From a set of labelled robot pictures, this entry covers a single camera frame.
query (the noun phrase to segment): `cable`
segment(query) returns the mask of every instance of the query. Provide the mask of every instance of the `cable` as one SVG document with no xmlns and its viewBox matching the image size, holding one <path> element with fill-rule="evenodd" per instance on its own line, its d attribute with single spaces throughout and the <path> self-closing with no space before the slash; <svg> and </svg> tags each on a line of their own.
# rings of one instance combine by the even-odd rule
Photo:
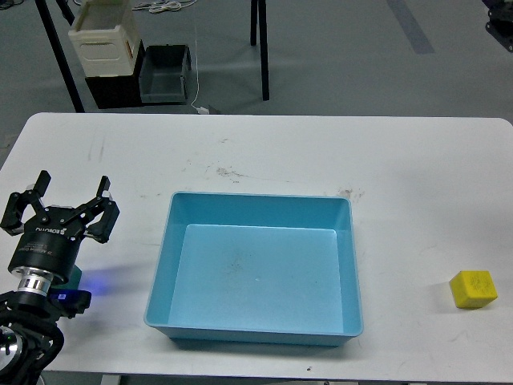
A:
<svg viewBox="0 0 513 385">
<path fill-rule="evenodd" d="M 156 0 L 154 2 L 140 2 L 132 10 L 148 10 L 151 14 L 159 14 L 167 10 L 176 12 L 182 8 L 191 6 L 198 0 L 182 0 L 181 2 L 170 2 L 166 0 Z"/>
<path fill-rule="evenodd" d="M 19 6 L 24 1 L 25 0 L 18 0 L 17 2 L 15 0 L 4 0 L 3 2 L 0 1 L 0 10 L 8 10 L 12 6 Z"/>
<path fill-rule="evenodd" d="M 196 26 L 196 12 L 194 17 L 194 56 L 196 61 L 196 97 L 191 103 L 191 107 L 194 108 L 198 113 L 200 113 L 200 109 L 194 105 L 194 103 L 198 100 L 198 95 L 200 94 L 200 72 L 198 71 L 198 28 Z"/>
</svg>

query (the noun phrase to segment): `gray floor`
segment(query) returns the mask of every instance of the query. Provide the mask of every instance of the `gray floor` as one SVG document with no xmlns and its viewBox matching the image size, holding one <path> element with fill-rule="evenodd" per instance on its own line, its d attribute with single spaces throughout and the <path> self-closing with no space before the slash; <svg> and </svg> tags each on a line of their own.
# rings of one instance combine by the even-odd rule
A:
<svg viewBox="0 0 513 385">
<path fill-rule="evenodd" d="M 102 112 L 67 38 L 69 26 L 48 3 L 84 107 Z M 70 7 L 78 11 L 72 1 Z M 224 114 L 513 122 L 513 57 L 485 31 L 480 0 L 268 0 L 268 17 L 271 99 L 262 102 L 259 51 L 249 46 L 249 0 L 198 0 L 181 12 L 135 13 L 145 46 L 186 43 L 194 55 L 197 37 L 196 105 Z M 195 72 L 188 88 L 196 94 Z M 26 0 L 0 11 L 0 164 L 26 120 L 41 111 L 74 108 L 34 0 Z M 104 112 L 196 113 L 190 106 Z M 98 383 L 98 376 L 83 376 L 49 373 L 47 385 Z"/>
</svg>

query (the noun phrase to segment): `table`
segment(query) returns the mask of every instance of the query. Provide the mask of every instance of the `table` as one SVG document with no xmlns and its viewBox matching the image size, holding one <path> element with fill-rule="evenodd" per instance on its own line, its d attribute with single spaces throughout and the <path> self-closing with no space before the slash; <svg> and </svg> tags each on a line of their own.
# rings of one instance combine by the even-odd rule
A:
<svg viewBox="0 0 513 385">
<path fill-rule="evenodd" d="M 0 171 L 9 194 L 52 175 L 78 205 L 102 175 L 121 214 L 77 260 L 91 308 L 59 321 L 53 371 L 409 382 L 513 382 L 513 130 L 470 118 L 39 114 Z M 353 204 L 365 330 L 342 347 L 172 341 L 143 313 L 176 191 L 343 196 Z M 0 292 L 18 239 L 0 233 Z M 454 306 L 490 270 L 499 298 Z"/>
</svg>

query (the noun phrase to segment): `yellow sponge block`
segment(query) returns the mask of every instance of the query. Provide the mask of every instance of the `yellow sponge block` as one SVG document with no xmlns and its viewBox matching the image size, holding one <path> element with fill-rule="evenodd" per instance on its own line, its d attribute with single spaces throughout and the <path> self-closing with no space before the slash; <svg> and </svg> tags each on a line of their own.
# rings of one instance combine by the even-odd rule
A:
<svg viewBox="0 0 513 385">
<path fill-rule="evenodd" d="M 497 298 L 490 272 L 460 271 L 450 280 L 450 289 L 456 306 L 461 309 L 483 307 Z"/>
</svg>

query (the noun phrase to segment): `metal leg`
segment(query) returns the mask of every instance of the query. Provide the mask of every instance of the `metal leg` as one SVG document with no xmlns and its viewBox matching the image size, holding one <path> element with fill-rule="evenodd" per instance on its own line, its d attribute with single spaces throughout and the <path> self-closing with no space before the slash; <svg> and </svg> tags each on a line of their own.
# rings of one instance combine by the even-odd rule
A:
<svg viewBox="0 0 513 385">
<path fill-rule="evenodd" d="M 57 31 L 55 30 L 54 23 L 51 20 L 46 0 L 35 0 L 35 5 L 38 7 L 39 16 L 41 17 L 42 24 L 44 25 L 46 34 L 50 40 L 51 48 L 54 51 L 55 58 L 57 59 L 57 64 L 63 74 L 64 83 L 66 84 L 67 91 L 70 94 L 73 107 L 75 107 L 76 112 L 84 112 L 82 100 L 80 100 L 80 95 L 77 91 L 75 81 L 73 80 L 70 68 L 67 65 L 66 56 L 64 56 L 64 51 L 59 41 Z"/>
<path fill-rule="evenodd" d="M 265 0 L 258 0 L 258 24 L 260 27 L 262 99 L 269 100 L 269 53 L 267 48 L 267 10 L 265 8 Z"/>
<path fill-rule="evenodd" d="M 258 0 L 251 0 L 251 38 L 252 46 L 257 44 L 257 17 L 258 17 Z"/>
<path fill-rule="evenodd" d="M 75 20 L 75 16 L 73 15 L 73 12 L 71 12 L 70 6 L 67 5 L 66 0 L 55 0 L 55 2 L 57 2 L 57 5 L 59 5 L 63 12 L 64 18 L 71 26 L 71 24 L 73 24 L 73 20 Z"/>
</svg>

